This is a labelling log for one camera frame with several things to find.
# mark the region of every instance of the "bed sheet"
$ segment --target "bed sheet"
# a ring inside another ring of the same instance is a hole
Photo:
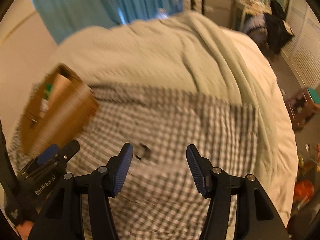
[[[239,50],[251,74],[256,78],[270,102],[270,110],[276,122],[279,155],[277,173],[272,180],[272,190],[268,191],[273,204],[286,226],[290,218],[294,183],[298,171],[298,155],[295,136],[282,93],[277,85],[268,60],[258,46],[246,34],[223,28],[225,34]]]

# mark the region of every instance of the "desk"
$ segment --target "desk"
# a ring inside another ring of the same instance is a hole
[[[236,1],[235,2],[234,21],[233,21],[233,29],[234,30],[236,29],[236,13],[237,13],[238,9],[242,11],[241,19],[240,19],[240,27],[239,27],[239,31],[241,31],[241,32],[243,30],[244,21],[245,21],[245,17],[247,14],[252,15],[252,16],[256,16],[261,13],[272,14],[270,6],[259,6],[257,4],[244,4],[244,3],[241,3],[240,1]]]

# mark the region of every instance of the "plastic stool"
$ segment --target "plastic stool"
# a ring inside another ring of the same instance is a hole
[[[320,110],[320,97],[315,90],[306,87],[285,102],[294,131],[301,130]]]

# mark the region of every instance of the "gray cabinet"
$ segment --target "gray cabinet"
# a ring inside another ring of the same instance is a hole
[[[204,0],[203,14],[219,26],[231,28],[233,25],[234,0]]]

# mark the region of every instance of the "silver screw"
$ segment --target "silver screw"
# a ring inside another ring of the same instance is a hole
[[[256,177],[254,175],[252,175],[252,174],[249,174],[247,176],[247,179],[250,180],[250,181],[254,181],[256,179]]]
[[[106,171],[107,171],[107,167],[105,167],[105,166],[101,166],[98,168],[98,172],[100,172],[100,173],[104,173]]]
[[[66,173],[64,176],[63,176],[64,179],[71,179],[72,178],[72,174],[71,173]]]
[[[214,168],[212,169],[212,171],[213,171],[213,173],[215,173],[215,174],[220,174],[220,173],[221,173],[221,169],[218,168],[218,167],[214,167]]]

